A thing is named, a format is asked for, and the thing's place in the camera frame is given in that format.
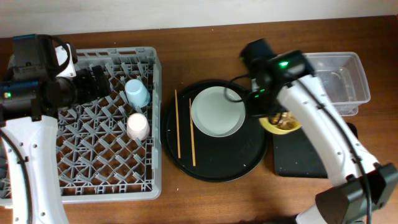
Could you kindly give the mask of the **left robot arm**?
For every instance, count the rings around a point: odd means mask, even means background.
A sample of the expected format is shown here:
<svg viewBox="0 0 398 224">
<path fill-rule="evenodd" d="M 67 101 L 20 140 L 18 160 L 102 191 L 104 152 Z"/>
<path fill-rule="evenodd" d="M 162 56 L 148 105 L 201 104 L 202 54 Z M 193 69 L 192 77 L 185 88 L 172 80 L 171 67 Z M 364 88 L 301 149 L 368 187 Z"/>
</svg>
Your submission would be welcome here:
<svg viewBox="0 0 398 224">
<path fill-rule="evenodd" d="M 14 223 L 66 223 L 57 171 L 58 114 L 111 93 L 97 65 L 75 70 L 77 52 L 53 35 L 12 40 L 14 62 L 1 80 L 1 141 Z"/>
</svg>

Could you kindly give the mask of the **yellow bowl with food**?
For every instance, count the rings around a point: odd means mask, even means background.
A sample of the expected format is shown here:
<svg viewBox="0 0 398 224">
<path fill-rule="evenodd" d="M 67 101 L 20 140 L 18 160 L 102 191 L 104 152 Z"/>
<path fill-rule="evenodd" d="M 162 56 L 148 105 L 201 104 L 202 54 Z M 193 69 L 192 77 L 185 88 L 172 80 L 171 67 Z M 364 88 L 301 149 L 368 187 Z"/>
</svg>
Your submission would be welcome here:
<svg viewBox="0 0 398 224">
<path fill-rule="evenodd" d="M 277 113 L 272 117 L 259 118 L 261 126 L 272 134 L 284 135 L 301 128 L 291 112 Z"/>
</svg>

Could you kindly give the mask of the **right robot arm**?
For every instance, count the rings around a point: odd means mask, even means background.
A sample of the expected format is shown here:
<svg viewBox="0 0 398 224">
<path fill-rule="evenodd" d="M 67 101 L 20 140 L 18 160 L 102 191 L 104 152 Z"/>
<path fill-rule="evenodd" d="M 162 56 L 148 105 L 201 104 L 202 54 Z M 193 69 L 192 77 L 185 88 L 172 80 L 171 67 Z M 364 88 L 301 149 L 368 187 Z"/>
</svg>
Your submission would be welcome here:
<svg viewBox="0 0 398 224">
<path fill-rule="evenodd" d="M 246 112 L 271 118 L 291 112 L 317 151 L 332 188 L 315 204 L 281 223 L 372 222 L 397 186 L 397 168 L 379 161 L 360 143 L 332 105 L 320 78 L 300 50 L 275 54 L 264 39 L 239 54 L 257 87 L 244 99 Z"/>
</svg>

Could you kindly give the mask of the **wooden chopstick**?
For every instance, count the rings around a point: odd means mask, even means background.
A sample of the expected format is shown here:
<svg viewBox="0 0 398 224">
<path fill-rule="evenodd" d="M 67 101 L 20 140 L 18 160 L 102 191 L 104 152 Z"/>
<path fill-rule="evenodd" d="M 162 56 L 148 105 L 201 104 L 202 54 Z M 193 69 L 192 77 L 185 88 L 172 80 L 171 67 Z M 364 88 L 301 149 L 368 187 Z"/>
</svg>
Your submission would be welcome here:
<svg viewBox="0 0 398 224">
<path fill-rule="evenodd" d="M 179 126 L 179 113 L 178 113 L 178 94 L 177 90 L 174 90 L 175 94 L 175 117 L 176 117 L 176 131 L 177 131 L 177 155 L 181 159 L 181 149 L 180 149 L 180 126 Z"/>
<path fill-rule="evenodd" d="M 192 118 L 192 100 L 189 98 L 189 118 L 190 118 L 190 136 L 191 136 L 191 147 L 192 147 L 192 164 L 196 167 L 196 155 L 195 155 L 195 136 L 193 128 L 193 118 Z"/>
</svg>

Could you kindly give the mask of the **grey plate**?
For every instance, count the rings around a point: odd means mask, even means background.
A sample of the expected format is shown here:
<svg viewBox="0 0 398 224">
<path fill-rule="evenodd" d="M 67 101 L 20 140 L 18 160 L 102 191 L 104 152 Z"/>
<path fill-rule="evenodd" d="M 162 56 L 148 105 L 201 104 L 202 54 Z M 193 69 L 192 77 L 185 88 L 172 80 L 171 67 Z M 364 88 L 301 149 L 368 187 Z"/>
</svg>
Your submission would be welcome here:
<svg viewBox="0 0 398 224">
<path fill-rule="evenodd" d="M 191 117 L 202 133 L 223 138 L 241 128 L 246 110 L 237 92 L 223 86 L 212 86 L 193 99 Z"/>
</svg>

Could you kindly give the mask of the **blue cup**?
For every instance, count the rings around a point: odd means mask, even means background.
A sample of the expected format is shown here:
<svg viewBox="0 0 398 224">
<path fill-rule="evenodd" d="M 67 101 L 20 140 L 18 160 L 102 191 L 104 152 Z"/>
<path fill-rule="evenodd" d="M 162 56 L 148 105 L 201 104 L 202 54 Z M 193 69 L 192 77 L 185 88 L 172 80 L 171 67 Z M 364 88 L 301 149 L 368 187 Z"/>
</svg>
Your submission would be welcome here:
<svg viewBox="0 0 398 224">
<path fill-rule="evenodd" d="M 150 102 L 150 93 L 139 79 L 129 80 L 125 84 L 127 99 L 134 107 L 143 108 Z"/>
</svg>

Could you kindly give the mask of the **pink cup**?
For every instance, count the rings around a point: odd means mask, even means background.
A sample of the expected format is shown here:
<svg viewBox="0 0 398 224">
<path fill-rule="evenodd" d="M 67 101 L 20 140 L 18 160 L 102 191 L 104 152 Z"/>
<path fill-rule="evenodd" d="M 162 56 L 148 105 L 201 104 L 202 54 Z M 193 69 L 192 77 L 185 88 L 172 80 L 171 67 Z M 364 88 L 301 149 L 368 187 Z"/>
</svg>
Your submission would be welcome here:
<svg viewBox="0 0 398 224">
<path fill-rule="evenodd" d="M 126 132 L 133 140 L 145 140 L 150 133 L 150 126 L 147 118 L 141 113 L 130 115 L 126 123 Z"/>
</svg>

